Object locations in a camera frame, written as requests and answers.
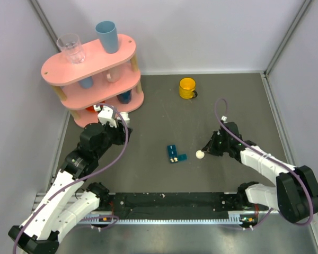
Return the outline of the white bottle cap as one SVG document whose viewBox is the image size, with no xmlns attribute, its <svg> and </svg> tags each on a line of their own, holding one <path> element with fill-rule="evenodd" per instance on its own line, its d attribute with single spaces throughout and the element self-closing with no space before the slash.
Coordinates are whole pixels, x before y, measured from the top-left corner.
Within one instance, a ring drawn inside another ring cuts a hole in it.
<svg viewBox="0 0 318 254">
<path fill-rule="evenodd" d="M 205 156 L 205 153 L 203 151 L 201 151 L 201 150 L 196 151 L 196 157 L 198 159 L 203 159 L 204 156 Z"/>
</svg>

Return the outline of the teal pill organizer box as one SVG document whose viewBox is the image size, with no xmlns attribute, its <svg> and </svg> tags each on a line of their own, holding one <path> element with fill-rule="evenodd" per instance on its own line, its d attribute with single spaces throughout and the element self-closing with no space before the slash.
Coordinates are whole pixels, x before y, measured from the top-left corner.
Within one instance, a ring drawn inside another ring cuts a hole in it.
<svg viewBox="0 0 318 254">
<path fill-rule="evenodd" d="M 169 157 L 169 162 L 171 164 L 175 164 L 175 163 L 187 160 L 187 155 L 185 153 L 184 154 L 180 154 L 180 155 L 178 154 L 176 146 L 174 144 L 167 146 L 167 154 L 168 154 L 168 157 Z M 178 161 L 172 162 L 170 158 L 174 159 L 174 157 L 177 157 Z"/>
</svg>

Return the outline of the white pill bottle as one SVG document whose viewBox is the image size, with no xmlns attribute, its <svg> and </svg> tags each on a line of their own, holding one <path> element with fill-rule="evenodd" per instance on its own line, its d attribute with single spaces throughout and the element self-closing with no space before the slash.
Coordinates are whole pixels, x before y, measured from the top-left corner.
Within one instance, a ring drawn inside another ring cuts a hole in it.
<svg viewBox="0 0 318 254">
<path fill-rule="evenodd" d="M 129 117 L 129 113 L 127 112 L 120 112 L 120 115 L 122 117 L 122 119 L 125 121 L 127 126 L 130 126 L 130 117 Z"/>
</svg>

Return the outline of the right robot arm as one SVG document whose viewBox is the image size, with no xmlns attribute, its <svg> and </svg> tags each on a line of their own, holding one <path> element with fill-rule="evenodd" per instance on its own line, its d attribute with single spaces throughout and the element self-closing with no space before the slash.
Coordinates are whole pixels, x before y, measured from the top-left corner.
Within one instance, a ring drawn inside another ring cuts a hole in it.
<svg viewBox="0 0 318 254">
<path fill-rule="evenodd" d="M 261 204 L 277 210 L 288 222 L 297 223 L 318 213 L 318 182 L 308 166 L 296 167 L 264 152 L 254 142 L 243 141 L 234 122 L 222 122 L 197 155 L 223 156 L 227 153 L 269 179 L 274 186 L 244 183 L 237 189 L 237 204 L 250 209 Z"/>
</svg>

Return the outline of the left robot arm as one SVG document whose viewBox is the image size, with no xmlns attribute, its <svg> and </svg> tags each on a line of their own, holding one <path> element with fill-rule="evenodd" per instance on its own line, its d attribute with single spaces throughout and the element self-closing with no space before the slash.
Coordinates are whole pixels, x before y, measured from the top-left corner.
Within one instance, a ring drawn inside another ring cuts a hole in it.
<svg viewBox="0 0 318 254">
<path fill-rule="evenodd" d="M 100 173 L 99 159 L 112 145 L 128 144 L 132 129 L 130 119 L 119 117 L 116 124 L 90 123 L 79 136 L 77 147 L 69 153 L 55 181 L 39 203 L 37 209 L 21 225 L 14 225 L 8 232 L 14 241 L 13 252 L 56 253 L 65 236 L 87 214 L 108 207 L 107 189 L 92 183 L 83 196 L 71 206 L 72 195 L 91 178 Z"/>
</svg>

